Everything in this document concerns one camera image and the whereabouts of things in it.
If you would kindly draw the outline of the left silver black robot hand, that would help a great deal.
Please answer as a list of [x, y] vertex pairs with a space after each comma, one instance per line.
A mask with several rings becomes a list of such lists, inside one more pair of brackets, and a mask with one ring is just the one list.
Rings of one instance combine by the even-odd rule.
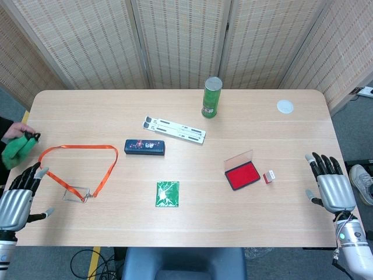
[[43, 213], [31, 214], [31, 205], [42, 178], [49, 168], [39, 169], [40, 162], [18, 175], [1, 197], [1, 230], [18, 232], [27, 223], [40, 221], [52, 215], [54, 208]]

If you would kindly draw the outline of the bare person hand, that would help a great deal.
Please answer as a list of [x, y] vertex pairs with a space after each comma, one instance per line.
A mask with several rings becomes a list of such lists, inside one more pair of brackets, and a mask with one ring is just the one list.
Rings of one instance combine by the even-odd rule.
[[29, 132], [29, 133], [31, 133], [31, 134], [34, 134], [35, 133], [35, 130], [32, 128], [32, 127], [30, 127], [30, 126], [28, 126], [28, 125], [26, 125], [26, 124], [24, 124], [24, 123], [22, 123], [22, 122], [14, 122], [9, 128], [8, 128], [8, 130], [5, 132], [5, 134], [4, 134], [4, 138], [5, 139], [14, 139], [14, 138], [20, 138], [20, 137], [22, 137], [23, 136], [23, 134], [25, 133], [25, 132]]

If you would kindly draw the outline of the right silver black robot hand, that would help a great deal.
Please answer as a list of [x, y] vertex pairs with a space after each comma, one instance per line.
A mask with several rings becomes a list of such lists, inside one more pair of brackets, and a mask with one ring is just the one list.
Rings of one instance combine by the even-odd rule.
[[311, 167], [320, 193], [318, 198], [311, 190], [306, 190], [308, 199], [332, 214], [352, 212], [356, 201], [350, 181], [343, 174], [339, 162], [334, 157], [315, 152], [305, 155], [305, 159]]

